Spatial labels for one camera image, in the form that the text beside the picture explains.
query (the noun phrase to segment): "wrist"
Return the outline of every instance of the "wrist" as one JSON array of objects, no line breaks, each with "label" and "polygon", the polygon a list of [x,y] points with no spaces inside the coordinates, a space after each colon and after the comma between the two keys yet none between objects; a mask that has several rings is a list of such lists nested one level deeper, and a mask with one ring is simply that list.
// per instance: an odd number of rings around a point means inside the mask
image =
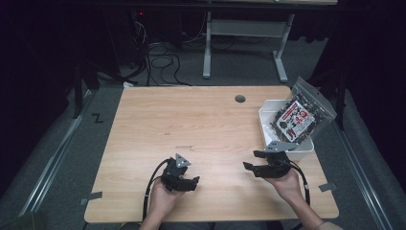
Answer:
[{"label": "wrist", "polygon": [[157,230],[161,226],[162,218],[159,215],[154,215],[153,213],[148,213],[146,219],[144,219],[141,224],[140,230]]}]

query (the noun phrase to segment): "snack bag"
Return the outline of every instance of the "snack bag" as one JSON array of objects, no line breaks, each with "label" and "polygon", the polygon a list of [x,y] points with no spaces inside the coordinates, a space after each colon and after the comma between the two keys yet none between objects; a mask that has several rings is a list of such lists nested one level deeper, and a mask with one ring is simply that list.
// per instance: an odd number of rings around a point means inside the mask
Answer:
[{"label": "snack bag", "polygon": [[301,77],[293,85],[289,102],[280,109],[270,126],[281,142],[298,143],[331,123],[337,113],[330,102]]}]

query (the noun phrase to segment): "desk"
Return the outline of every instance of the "desk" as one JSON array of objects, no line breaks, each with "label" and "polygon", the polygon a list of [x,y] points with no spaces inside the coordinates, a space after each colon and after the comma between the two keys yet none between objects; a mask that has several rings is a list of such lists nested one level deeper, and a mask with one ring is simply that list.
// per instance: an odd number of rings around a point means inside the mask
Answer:
[{"label": "desk", "polygon": [[[241,1],[249,3],[264,3],[263,0],[225,0],[227,2]],[[315,5],[336,5],[337,0],[303,0],[303,1],[281,1],[281,3],[297,4],[315,4]],[[281,82],[287,82],[287,75],[282,63],[282,53],[284,45],[289,36],[290,28],[295,14],[289,14],[286,21],[269,22],[269,21],[241,21],[241,20],[222,20],[213,19],[212,13],[207,12],[206,23],[206,49],[204,54],[203,78],[209,79],[211,75],[211,37],[212,35],[244,35],[244,36],[262,36],[276,37],[281,39],[281,45],[277,51],[272,51],[271,55],[277,67],[278,76]]]},{"label": "desk", "polygon": [[[246,171],[243,161],[263,165],[259,109],[265,100],[286,99],[285,86],[126,88],[85,212],[88,222],[141,221],[144,192],[155,168],[178,152],[192,162],[186,178],[200,176],[167,221],[295,219],[273,187]],[[235,100],[243,95],[244,103]],[[338,209],[316,153],[299,162],[313,209],[336,218]]]}]

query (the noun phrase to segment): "metal desk leg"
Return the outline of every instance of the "metal desk leg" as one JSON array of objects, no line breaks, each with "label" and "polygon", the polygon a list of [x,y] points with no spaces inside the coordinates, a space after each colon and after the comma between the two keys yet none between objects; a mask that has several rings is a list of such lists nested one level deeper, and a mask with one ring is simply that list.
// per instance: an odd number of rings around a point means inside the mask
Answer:
[{"label": "metal desk leg", "polygon": [[284,30],[283,30],[281,47],[280,47],[279,51],[273,52],[273,58],[274,58],[276,66],[277,66],[278,75],[280,77],[281,82],[287,82],[287,76],[286,76],[286,72],[284,71],[281,56],[282,56],[282,52],[284,49],[284,45],[286,44],[286,41],[287,41],[287,37],[289,36],[290,28],[292,27],[292,22],[293,22],[294,17],[295,17],[295,14],[289,14],[286,26],[284,27]]},{"label": "metal desk leg", "polygon": [[212,51],[211,51],[211,39],[212,39],[212,13],[207,12],[207,32],[206,32],[206,50],[204,53],[203,62],[203,79],[210,78],[210,69],[212,65]]}]

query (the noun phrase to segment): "hand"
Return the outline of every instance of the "hand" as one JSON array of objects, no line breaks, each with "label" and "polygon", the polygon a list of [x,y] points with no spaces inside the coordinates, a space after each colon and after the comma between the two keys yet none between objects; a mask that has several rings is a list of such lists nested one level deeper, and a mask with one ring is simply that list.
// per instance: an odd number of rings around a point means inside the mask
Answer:
[{"label": "hand", "polygon": [[157,178],[150,193],[148,215],[152,214],[155,217],[163,219],[170,213],[180,196],[184,193],[174,190],[168,191],[162,183],[161,178]]},{"label": "hand", "polygon": [[286,202],[293,202],[298,198],[303,199],[299,185],[299,176],[294,170],[290,169],[290,171],[281,178],[263,179],[271,183],[277,190],[279,196]]},{"label": "hand", "polygon": [[158,230],[162,220],[172,211],[180,196],[185,192],[168,191],[160,178],[153,184],[150,193],[149,210],[140,230]]},{"label": "hand", "polygon": [[284,199],[301,220],[305,229],[316,229],[323,220],[307,205],[302,197],[298,174],[290,171],[281,178],[263,178],[271,183],[279,196]]}]

